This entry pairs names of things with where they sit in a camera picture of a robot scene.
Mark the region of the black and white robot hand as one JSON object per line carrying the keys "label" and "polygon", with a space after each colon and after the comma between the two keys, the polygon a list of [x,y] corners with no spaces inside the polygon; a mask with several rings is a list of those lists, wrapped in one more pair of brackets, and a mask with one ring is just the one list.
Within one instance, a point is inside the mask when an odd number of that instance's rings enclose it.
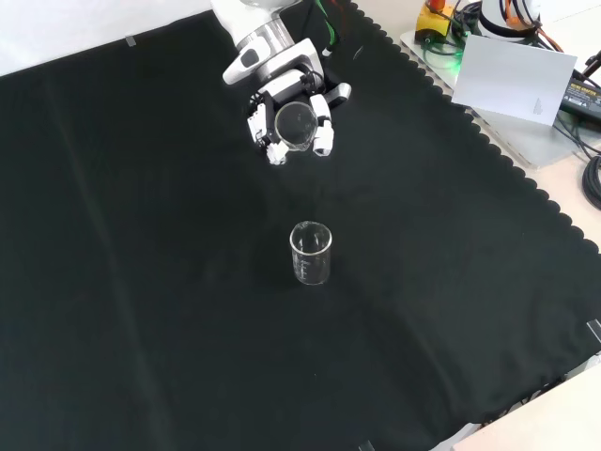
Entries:
{"label": "black and white robot hand", "polygon": [[268,82],[250,99],[247,124],[255,145],[269,163],[286,162],[290,152],[331,154],[331,111],[347,101],[349,85],[334,86],[311,70],[289,70]]}

